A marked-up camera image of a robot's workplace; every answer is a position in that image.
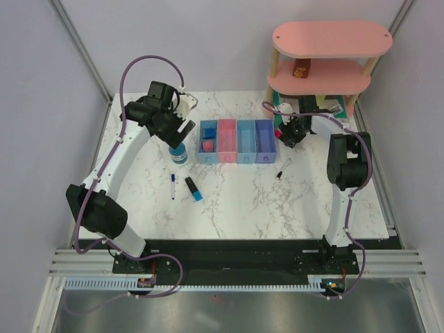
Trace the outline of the pink black highlighter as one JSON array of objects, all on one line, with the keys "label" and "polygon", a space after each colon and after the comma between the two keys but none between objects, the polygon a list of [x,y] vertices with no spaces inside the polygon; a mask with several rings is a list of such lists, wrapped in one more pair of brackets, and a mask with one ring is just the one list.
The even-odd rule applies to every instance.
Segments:
[{"label": "pink black highlighter", "polygon": [[282,133],[281,133],[279,130],[275,129],[274,133],[275,133],[275,136],[276,136],[278,139],[281,138]]}]

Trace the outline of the blue white eraser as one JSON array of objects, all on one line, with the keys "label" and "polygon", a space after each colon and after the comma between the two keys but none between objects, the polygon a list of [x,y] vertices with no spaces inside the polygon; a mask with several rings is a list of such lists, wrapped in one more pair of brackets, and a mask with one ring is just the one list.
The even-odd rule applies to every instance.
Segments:
[{"label": "blue white eraser", "polygon": [[205,128],[203,130],[203,139],[215,139],[216,138],[216,130],[214,128]]}]

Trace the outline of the purple drawer bin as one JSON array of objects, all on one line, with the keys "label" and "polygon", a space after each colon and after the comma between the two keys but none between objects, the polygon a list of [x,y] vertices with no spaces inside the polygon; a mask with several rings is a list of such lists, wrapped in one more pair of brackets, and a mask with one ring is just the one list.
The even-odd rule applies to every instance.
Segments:
[{"label": "purple drawer bin", "polygon": [[258,164],[272,164],[277,157],[274,124],[270,119],[255,121]]}]

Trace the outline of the pink eraser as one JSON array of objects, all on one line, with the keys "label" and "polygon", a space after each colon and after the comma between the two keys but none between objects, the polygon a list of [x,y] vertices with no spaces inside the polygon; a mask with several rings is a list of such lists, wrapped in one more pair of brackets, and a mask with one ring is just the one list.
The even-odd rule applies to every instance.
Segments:
[{"label": "pink eraser", "polygon": [[202,141],[202,150],[204,153],[213,153],[215,151],[214,141],[212,139]]}]

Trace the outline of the blue white pen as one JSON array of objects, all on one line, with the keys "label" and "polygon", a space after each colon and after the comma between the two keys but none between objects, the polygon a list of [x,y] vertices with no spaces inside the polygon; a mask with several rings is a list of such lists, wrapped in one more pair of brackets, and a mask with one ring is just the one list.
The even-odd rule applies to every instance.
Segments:
[{"label": "blue white pen", "polygon": [[174,173],[171,174],[171,200],[175,200],[176,198],[176,175]]}]

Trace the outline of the blue black highlighter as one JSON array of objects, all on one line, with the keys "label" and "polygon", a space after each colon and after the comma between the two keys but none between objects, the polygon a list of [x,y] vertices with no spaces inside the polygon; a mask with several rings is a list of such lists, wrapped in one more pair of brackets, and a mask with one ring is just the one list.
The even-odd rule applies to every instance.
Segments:
[{"label": "blue black highlighter", "polygon": [[202,194],[195,185],[194,181],[191,179],[191,177],[186,177],[185,182],[194,200],[196,202],[201,201],[203,199]]}]

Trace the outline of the pink drawer bin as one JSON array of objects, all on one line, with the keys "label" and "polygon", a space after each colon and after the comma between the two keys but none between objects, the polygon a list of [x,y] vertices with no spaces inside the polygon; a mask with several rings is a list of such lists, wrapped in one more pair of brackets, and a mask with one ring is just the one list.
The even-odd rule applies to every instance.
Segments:
[{"label": "pink drawer bin", "polygon": [[237,120],[219,119],[218,157],[220,163],[237,162]]}]

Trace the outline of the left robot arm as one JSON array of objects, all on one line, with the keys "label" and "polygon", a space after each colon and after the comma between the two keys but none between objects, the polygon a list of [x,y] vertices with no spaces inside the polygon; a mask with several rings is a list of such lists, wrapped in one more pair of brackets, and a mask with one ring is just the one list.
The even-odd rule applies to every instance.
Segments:
[{"label": "left robot arm", "polygon": [[128,213],[117,202],[121,184],[137,154],[152,137],[177,148],[194,128],[187,119],[198,105],[196,97],[153,81],[148,93],[122,105],[121,123],[114,141],[93,171],[80,185],[69,185],[67,201],[76,220],[76,230],[85,228],[129,255],[128,265],[147,272],[152,256],[146,242],[128,224]]}]

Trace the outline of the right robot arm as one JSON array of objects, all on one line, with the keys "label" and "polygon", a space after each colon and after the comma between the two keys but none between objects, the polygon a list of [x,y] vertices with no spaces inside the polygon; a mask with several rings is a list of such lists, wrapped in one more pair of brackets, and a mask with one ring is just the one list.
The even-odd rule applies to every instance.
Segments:
[{"label": "right robot arm", "polygon": [[352,266],[355,260],[350,228],[358,194],[373,173],[371,138],[367,132],[352,131],[329,110],[306,101],[300,100],[299,105],[306,107],[302,112],[281,103],[275,113],[282,117],[279,129],[287,146],[293,148],[308,134],[319,135],[329,144],[326,172],[332,185],[332,208],[317,262],[322,271],[333,273],[342,266]]}]

